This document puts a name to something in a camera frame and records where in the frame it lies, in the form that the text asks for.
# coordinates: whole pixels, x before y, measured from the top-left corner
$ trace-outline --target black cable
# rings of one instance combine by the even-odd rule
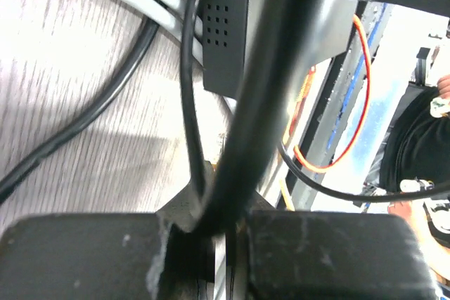
[[[95,119],[106,110],[133,76],[144,55],[150,48],[158,28],[159,25],[152,20],[143,20],[143,27],[136,43],[103,92],[100,93],[94,102],[76,117],[75,120],[34,149],[0,181],[0,205],[6,201],[19,184],[22,183],[45,158],[52,155],[68,141],[72,140],[76,135],[85,130],[88,125],[95,121]]]
[[[194,39],[194,24],[197,17],[200,0],[187,0],[184,14],[183,33],[180,50],[180,87],[181,108],[183,110],[184,131],[188,147],[189,168],[191,170],[191,185],[197,192],[198,199],[205,193],[205,168],[203,149],[198,129],[197,113],[195,112],[194,90],[192,81],[192,44]]]
[[[231,228],[243,215],[264,174],[287,122],[286,108],[311,67],[335,0],[266,0],[250,53],[238,106],[214,184],[205,190],[201,146],[193,107],[191,56],[193,16],[198,0],[188,0],[184,25],[181,88],[190,134],[191,168],[200,184],[202,210],[193,229],[213,235]]]
[[[433,189],[418,191],[415,193],[397,193],[394,195],[385,195],[385,196],[361,196],[361,195],[353,195],[351,193],[341,193],[339,191],[326,188],[325,186],[313,181],[305,175],[302,170],[294,163],[293,159],[290,158],[284,144],[278,144],[278,151],[280,152],[283,161],[288,165],[289,170],[303,183],[308,185],[309,187],[323,193],[324,195],[328,195],[334,198],[338,198],[340,200],[348,200],[350,202],[368,202],[368,203],[388,203],[388,202],[398,202],[401,200],[421,200],[424,198],[433,197],[435,195],[440,195],[442,193],[450,192],[450,181],[436,184]]]

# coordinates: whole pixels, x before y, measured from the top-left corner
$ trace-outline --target wood grain surface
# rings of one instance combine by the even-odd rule
[[[0,176],[108,83],[142,15],[117,0],[0,0]],[[179,45],[165,32],[117,100],[45,159],[0,207],[0,233],[30,214],[154,211],[187,183]],[[195,99],[206,158],[226,129],[218,97]]]

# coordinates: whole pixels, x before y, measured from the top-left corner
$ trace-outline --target person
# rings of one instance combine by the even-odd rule
[[[442,77],[437,82],[437,90],[441,98],[450,99],[450,74]],[[434,122],[432,119],[428,119],[434,124],[448,124],[450,122],[445,120],[439,121],[439,119],[435,119]],[[449,139],[450,134],[449,137],[445,138],[444,143],[448,144]],[[415,167],[414,171],[417,172],[417,170],[420,171],[420,167]],[[446,173],[448,172],[448,169],[441,168],[440,171]],[[437,274],[438,281],[444,285],[448,285],[450,280],[450,249],[438,243],[430,232],[430,226],[423,207],[423,202],[395,202],[389,205],[388,212],[402,217],[410,225],[416,234],[420,248],[424,253],[425,260]]]
[[[423,203],[395,202],[389,205],[388,212],[402,217],[413,229],[419,246],[429,267],[437,274],[437,279],[443,285],[450,280],[450,249],[436,241],[430,232]]]
[[[441,98],[450,99],[450,74],[442,77],[437,82],[437,89]]]

